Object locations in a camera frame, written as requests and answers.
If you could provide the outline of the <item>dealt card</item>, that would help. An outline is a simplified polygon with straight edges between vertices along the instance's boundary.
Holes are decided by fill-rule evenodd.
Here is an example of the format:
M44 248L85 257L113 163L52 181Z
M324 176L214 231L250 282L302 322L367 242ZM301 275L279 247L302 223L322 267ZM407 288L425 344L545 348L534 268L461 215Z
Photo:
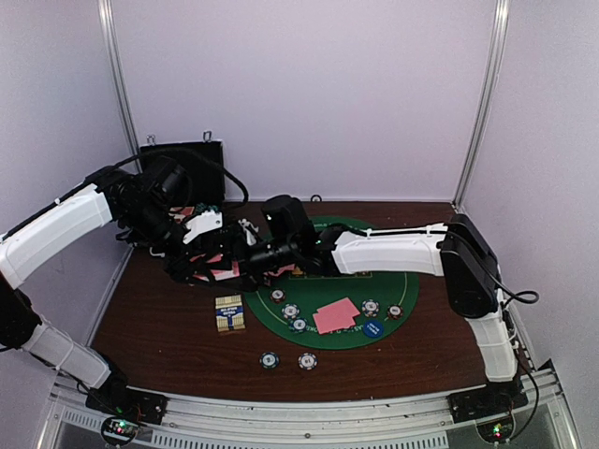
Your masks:
M281 268L277 268L268 272L268 274L272 277L280 277L286 272L292 272L296 269L295 264L286 265Z

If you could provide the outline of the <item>pink playing cards pile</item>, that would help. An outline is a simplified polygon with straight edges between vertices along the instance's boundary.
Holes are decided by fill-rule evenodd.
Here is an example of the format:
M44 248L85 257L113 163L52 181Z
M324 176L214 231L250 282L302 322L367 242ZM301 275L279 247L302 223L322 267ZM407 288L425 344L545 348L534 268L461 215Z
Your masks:
M209 280L208 272L211 273L217 282L240 276L239 263L224 257L221 253L211 258L206 258L204 254L195 256L191 259L191 262L196 268L193 277L203 282Z

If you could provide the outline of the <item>brown chip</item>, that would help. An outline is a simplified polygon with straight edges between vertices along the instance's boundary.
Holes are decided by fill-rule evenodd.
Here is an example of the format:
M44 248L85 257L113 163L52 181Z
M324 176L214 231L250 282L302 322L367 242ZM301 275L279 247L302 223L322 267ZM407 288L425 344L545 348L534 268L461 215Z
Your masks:
M403 309L399 305L390 305L387 308L387 317L389 319L397 320L403 316Z
M285 301L286 294L283 289L272 289L270 291L270 300L274 303L281 303Z

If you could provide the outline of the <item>blue beige chip mat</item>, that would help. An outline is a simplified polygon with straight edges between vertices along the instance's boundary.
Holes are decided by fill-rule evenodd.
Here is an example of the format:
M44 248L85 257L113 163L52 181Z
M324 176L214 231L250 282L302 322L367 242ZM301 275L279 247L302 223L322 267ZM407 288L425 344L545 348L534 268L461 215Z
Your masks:
M300 315L300 308L297 304L288 303L282 307L281 313L286 320L294 320Z
M375 317L380 311L380 305L374 300L365 300L361 304L362 312L367 317Z

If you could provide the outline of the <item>blue green chip mat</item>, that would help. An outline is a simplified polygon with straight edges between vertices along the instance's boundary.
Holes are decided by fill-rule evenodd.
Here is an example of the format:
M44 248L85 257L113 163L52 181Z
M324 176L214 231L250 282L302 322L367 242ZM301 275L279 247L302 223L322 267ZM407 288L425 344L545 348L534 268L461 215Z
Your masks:
M308 322L304 318L298 317L289 322L289 329L292 333L302 333L305 332L307 328Z

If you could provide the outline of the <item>blue beige 10 chip stack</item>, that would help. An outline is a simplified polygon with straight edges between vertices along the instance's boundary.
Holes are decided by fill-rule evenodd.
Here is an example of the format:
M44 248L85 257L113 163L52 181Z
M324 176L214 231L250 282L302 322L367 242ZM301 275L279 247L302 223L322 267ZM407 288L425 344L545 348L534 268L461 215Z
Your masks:
M303 353L298 357L298 365L300 369L312 370L318 364L317 356L313 353Z

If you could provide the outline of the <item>blue small blind button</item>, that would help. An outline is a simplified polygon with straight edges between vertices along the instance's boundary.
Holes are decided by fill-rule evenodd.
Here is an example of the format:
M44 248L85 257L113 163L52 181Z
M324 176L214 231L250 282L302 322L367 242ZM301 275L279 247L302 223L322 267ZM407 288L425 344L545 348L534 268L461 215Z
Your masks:
M385 334L383 324L378 320L368 320L364 323L362 331L370 339L382 338Z

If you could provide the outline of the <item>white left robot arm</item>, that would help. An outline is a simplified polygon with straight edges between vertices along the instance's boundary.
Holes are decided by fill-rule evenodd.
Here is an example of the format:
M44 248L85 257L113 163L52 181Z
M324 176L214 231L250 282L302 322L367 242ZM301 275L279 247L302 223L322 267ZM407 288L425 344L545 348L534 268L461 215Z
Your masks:
M111 222L129 243L159 250L170 276L193 281L200 272L215 280L207 261L216 254L211 237L224 228L220 209L188 216L171 207L181 182L189 183L169 149L152 153L153 163L139 174L107 166L1 237L1 345L23 349L72 376L115 415L134 408L124 374L102 355L73 341L37 314L22 292L27 278L76 240Z

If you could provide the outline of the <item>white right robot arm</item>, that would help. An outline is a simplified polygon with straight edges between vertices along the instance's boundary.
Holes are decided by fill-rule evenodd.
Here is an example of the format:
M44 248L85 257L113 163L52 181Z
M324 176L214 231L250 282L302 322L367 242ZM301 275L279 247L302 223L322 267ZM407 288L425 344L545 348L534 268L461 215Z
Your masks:
M463 214L448 223L404 229L359 229L348 224L315 226L306 218L267 217L270 239L258 239L251 224L237 222L219 244L226 268L237 267L254 291L266 277L288 266L311 275L408 272L444 278L450 307L471 327L487 383L480 405L500 412L521 390L521 367L506 322L511 302L534 304L534 290L514 292L502 281L496 255Z

